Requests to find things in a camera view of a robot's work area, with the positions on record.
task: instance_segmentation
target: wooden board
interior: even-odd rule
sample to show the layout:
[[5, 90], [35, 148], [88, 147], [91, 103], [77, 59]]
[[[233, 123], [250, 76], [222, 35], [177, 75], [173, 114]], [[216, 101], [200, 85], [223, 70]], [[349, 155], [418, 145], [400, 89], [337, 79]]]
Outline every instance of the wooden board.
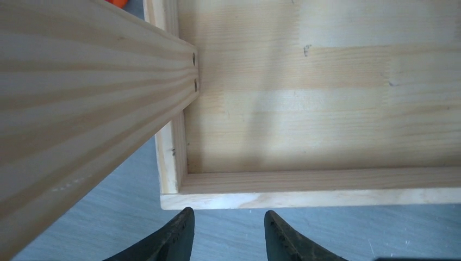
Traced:
[[189, 173], [461, 165], [460, 1], [179, 1]]
[[0, 2], [0, 259], [197, 96], [197, 49], [105, 1]]
[[163, 209], [459, 203], [461, 167], [190, 174]]

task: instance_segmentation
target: wooden frame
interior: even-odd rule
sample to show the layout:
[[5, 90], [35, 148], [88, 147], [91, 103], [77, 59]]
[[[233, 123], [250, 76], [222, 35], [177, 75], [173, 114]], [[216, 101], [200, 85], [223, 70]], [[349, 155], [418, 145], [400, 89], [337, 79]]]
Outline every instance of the wooden frame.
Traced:
[[[165, 9], [167, 17], [178, 17], [177, 9]], [[146, 17], [152, 13], [145, 9]], [[163, 20], [177, 28], [174, 19]], [[358, 206], [376, 204], [424, 204], [461, 202], [461, 167], [401, 167], [324, 171], [272, 171], [239, 173], [186, 173], [171, 162], [184, 163], [185, 139], [173, 134], [157, 139], [157, 150], [174, 151], [174, 159], [158, 153], [163, 209], [273, 208]]]

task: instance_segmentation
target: wooden plank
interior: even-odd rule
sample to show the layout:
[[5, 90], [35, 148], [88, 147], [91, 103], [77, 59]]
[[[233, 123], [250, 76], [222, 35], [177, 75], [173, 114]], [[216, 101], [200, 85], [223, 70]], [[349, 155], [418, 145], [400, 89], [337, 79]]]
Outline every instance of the wooden plank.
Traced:
[[461, 202], [461, 167], [190, 174], [163, 209]]
[[179, 2], [189, 173], [459, 166], [461, 1]]
[[197, 49], [105, 1], [1, 1], [0, 259], [197, 96]]
[[[176, 0], [144, 0], [144, 19], [179, 37], [178, 3]], [[160, 193], [179, 192], [187, 175], [184, 113], [181, 111], [155, 135]]]

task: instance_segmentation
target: wooden drawer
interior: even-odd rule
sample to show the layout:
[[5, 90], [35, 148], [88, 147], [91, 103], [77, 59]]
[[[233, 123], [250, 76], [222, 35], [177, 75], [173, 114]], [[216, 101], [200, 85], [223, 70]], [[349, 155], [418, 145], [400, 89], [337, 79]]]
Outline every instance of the wooden drawer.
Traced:
[[179, 1], [201, 94], [157, 140], [162, 207], [460, 202], [460, 7]]

